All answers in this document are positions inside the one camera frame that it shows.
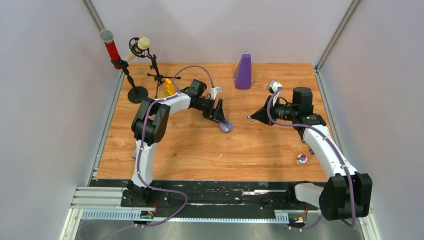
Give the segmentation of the lavender oval charging case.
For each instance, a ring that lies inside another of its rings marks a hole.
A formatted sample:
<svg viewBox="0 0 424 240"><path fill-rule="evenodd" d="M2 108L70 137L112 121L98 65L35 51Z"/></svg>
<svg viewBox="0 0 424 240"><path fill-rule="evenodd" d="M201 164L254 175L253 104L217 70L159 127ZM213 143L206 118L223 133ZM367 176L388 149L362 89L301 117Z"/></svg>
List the lavender oval charging case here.
<svg viewBox="0 0 424 240"><path fill-rule="evenodd" d="M223 132L223 133L229 133L234 129L234 125L232 123L228 122L221 122L219 123L219 129Z"/></svg>

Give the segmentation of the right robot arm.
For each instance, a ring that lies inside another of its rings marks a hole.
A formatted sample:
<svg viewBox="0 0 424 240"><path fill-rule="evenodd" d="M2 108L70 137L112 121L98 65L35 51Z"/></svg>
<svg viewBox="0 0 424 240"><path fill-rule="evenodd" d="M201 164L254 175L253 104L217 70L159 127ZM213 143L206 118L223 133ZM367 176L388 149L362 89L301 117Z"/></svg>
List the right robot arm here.
<svg viewBox="0 0 424 240"><path fill-rule="evenodd" d="M335 144L323 117L314 112L313 93L308 87L295 87L291 102L280 102L283 87L275 82L266 88L270 96L250 118L269 126L293 127L324 170L323 187L311 182L295 182L285 195L286 204L298 209L304 203L319 208L328 221L367 217L373 181L350 164Z"/></svg>

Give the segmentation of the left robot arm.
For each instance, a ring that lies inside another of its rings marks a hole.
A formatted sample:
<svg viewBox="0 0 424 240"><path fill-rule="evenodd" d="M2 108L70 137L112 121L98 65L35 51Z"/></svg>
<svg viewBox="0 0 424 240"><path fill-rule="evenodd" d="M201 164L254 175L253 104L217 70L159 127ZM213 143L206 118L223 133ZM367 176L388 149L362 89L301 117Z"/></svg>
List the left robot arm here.
<svg viewBox="0 0 424 240"><path fill-rule="evenodd" d="M164 98L145 98L134 117L131 130L134 133L136 148L135 167L126 195L134 198L140 206L149 206L153 201L153 165L159 142L165 136L170 115L187 109L196 109L202 116L218 123L220 130L228 133L234 126L225 118L222 99L217 94L222 87L212 87L209 94L203 93L207 85L197 79L191 85Z"/></svg>

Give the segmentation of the purple metronome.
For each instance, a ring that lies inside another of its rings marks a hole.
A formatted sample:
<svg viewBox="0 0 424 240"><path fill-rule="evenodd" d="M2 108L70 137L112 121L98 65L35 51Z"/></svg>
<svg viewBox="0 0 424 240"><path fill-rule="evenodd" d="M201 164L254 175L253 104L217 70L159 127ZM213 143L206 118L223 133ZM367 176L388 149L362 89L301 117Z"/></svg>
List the purple metronome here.
<svg viewBox="0 0 424 240"><path fill-rule="evenodd" d="M234 72L234 87L238 90L248 90L252 87L252 59L248 52L241 55L237 64Z"/></svg>

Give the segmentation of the yellow green toy block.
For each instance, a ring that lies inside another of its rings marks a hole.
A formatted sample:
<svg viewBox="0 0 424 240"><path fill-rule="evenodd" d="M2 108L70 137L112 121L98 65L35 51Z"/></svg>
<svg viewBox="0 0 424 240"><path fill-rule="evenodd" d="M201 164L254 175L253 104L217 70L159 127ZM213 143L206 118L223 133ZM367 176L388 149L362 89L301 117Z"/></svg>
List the yellow green toy block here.
<svg viewBox="0 0 424 240"><path fill-rule="evenodd" d="M177 92L177 90L176 90L172 80L169 79L169 78L166 78L165 79L165 92L164 92L165 96L166 97L172 96L176 92Z"/></svg>

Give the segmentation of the small red white toy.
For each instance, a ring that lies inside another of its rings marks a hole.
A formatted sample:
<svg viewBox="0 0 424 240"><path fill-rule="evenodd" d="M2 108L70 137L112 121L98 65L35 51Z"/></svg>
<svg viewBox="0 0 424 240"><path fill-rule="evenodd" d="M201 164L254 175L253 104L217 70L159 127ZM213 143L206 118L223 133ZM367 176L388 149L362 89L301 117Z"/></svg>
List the small red white toy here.
<svg viewBox="0 0 424 240"><path fill-rule="evenodd" d="M303 164L305 164L307 161L308 161L308 156L307 156L306 154L304 154L304 153L301 153L301 154L299 154L299 155L296 157L296 163L297 163L298 165L303 165Z"/></svg>

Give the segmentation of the colourful toy truck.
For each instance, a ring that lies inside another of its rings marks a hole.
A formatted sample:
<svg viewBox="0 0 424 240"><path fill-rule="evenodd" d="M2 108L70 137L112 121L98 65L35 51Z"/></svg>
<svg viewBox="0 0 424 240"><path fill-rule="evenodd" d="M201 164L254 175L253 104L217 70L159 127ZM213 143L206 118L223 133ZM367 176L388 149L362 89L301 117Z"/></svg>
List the colourful toy truck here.
<svg viewBox="0 0 424 240"><path fill-rule="evenodd" d="M314 154L315 154L315 153L314 153L314 151L313 151L311 148L309 149L309 152L310 152L312 155L314 155Z"/></svg>

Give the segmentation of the black round-base mic stand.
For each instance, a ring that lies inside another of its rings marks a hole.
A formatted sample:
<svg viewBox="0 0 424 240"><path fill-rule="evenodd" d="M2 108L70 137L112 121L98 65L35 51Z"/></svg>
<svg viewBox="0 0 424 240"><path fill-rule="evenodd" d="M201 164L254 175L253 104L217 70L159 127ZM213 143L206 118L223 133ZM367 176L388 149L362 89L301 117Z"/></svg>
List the black round-base mic stand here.
<svg viewBox="0 0 424 240"><path fill-rule="evenodd" d="M130 71L128 70L129 64L125 60L111 60L111 63L115 67L120 67L127 77L127 81L131 85L131 89L127 93L128 100L133 104L141 103L144 98L148 96L148 90L143 86L136 86L134 79L130 75Z"/></svg>

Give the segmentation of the silver glitter microphone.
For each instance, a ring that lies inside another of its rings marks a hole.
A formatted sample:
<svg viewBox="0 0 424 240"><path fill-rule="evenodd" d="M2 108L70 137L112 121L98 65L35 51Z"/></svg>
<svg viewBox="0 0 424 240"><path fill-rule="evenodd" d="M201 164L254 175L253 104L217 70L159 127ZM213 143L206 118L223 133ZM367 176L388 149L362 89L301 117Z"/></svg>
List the silver glitter microphone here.
<svg viewBox="0 0 424 240"><path fill-rule="evenodd" d="M132 152L131 157L133 159L136 159L136 157L137 157L137 150L136 149Z"/></svg>

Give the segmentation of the beige condenser microphone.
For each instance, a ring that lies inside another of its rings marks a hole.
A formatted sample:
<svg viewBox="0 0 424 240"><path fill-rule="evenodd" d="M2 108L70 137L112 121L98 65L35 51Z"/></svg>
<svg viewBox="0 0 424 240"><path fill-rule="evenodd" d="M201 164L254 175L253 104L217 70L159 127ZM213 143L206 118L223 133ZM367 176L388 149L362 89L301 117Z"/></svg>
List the beige condenser microphone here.
<svg viewBox="0 0 424 240"><path fill-rule="evenodd" d="M130 53L126 56L126 61L130 62L135 57L145 58L150 55L150 39L147 37L133 37L128 42Z"/></svg>

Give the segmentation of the red microphone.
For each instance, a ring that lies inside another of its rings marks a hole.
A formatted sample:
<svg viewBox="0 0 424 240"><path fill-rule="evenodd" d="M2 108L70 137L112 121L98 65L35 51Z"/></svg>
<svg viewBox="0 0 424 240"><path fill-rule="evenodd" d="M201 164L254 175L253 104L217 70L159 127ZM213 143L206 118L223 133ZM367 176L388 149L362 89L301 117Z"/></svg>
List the red microphone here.
<svg viewBox="0 0 424 240"><path fill-rule="evenodd" d="M115 45L113 33L108 29L103 29L100 31L99 36L107 49L107 52L111 59L110 61L114 65L114 68L117 70L121 70L122 67L119 64L121 57Z"/></svg>

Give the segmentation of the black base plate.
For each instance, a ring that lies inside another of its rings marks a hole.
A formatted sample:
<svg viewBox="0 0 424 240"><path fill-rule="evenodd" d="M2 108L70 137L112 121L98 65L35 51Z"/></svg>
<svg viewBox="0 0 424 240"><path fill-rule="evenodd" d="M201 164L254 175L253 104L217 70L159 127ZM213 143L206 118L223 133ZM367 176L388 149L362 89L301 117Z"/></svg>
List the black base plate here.
<svg viewBox="0 0 424 240"><path fill-rule="evenodd" d="M295 219L317 210L314 205L296 201L291 183L286 181L154 180L152 187L172 192L152 190L152 199L146 205L127 197L130 182L96 179L89 186L125 188L121 207L153 207L157 217L168 217L180 207L183 209L176 217L202 219L271 219L276 210L289 211Z"/></svg>

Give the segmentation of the aluminium frame rail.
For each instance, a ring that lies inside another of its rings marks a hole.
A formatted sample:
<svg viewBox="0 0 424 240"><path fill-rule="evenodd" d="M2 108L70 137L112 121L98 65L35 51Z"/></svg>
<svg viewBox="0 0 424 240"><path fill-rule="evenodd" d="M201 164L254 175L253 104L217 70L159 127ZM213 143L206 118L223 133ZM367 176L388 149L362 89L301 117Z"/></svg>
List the aluminium frame rail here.
<svg viewBox="0 0 424 240"><path fill-rule="evenodd" d="M78 186L70 207L73 209L119 209L125 187Z"/></svg>

